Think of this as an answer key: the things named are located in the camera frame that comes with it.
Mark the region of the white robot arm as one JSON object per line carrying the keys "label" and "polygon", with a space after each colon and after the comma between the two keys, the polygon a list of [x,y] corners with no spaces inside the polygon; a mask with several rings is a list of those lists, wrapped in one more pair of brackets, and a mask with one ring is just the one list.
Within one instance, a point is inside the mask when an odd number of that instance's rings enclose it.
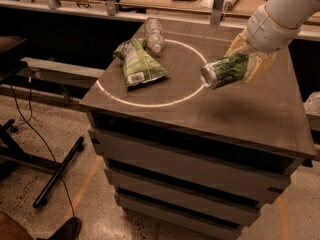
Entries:
{"label": "white robot arm", "polygon": [[274,62],[277,53],[298,35],[301,26],[320,10],[320,0],[268,0],[249,18],[226,56],[249,54],[246,83],[258,78]]}

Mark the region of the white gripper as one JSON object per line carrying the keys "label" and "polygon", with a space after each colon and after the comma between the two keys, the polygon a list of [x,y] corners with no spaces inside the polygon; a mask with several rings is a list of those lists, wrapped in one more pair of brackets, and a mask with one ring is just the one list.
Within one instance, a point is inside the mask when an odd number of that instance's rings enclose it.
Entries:
{"label": "white gripper", "polygon": [[268,14],[265,5],[261,5],[249,18],[246,29],[232,41],[225,55],[244,54],[252,47],[260,51],[249,56],[243,78],[245,83],[249,83],[259,78],[273,64],[276,51],[287,47],[299,32],[299,28],[291,29],[276,22]]}

